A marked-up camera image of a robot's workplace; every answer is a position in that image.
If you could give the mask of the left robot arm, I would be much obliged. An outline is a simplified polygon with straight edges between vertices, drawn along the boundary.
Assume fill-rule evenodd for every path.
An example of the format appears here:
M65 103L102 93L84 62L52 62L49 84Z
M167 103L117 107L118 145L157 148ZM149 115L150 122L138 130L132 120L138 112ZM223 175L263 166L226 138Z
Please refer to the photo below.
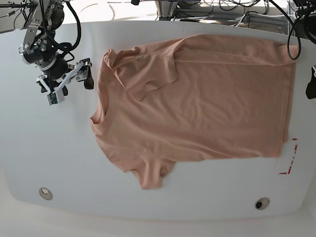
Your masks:
M302 27L305 37L313 44L316 44L316 1L315 0L294 0L298 7L297 18L302 17ZM306 96L308 99L316 98L316 66L312 66L311 80L307 84Z

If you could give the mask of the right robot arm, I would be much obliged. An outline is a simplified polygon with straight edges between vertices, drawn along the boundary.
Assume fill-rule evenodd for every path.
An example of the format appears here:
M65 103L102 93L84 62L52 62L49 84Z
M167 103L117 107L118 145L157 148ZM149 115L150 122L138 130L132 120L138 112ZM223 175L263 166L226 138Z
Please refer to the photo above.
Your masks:
M94 88L89 58L80 60L82 67L72 76L75 70L72 52L78 47L81 36L81 24L76 11L68 0L38 0L30 4L32 10L26 23L26 34L19 53L26 64L38 67L42 74L37 79L42 93L53 94L58 88L62 95L68 95L66 86L62 85L66 79L76 78L83 82L85 89ZM64 6L70 10L76 20L77 37L75 43L55 40L56 30L62 25L65 17Z

